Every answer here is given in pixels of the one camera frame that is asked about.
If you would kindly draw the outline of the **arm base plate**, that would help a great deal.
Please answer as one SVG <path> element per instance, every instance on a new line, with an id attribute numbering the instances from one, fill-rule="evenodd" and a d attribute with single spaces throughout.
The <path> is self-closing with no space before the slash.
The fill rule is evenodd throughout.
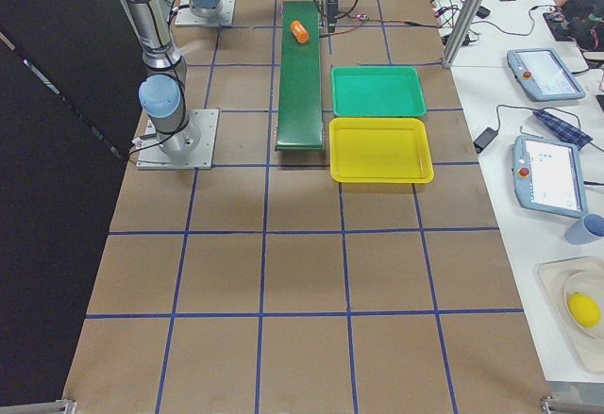
<path id="1" fill-rule="evenodd" d="M 171 137 L 156 133 L 150 118 L 146 120 L 144 135 L 136 144 L 136 168 L 139 170 L 209 170 L 212 166 L 219 110 L 188 109 L 187 126 Z"/>
<path id="2" fill-rule="evenodd" d="M 221 0 L 216 8 L 190 8 L 190 0 L 180 0 L 176 26 L 232 27 L 236 0 Z"/>

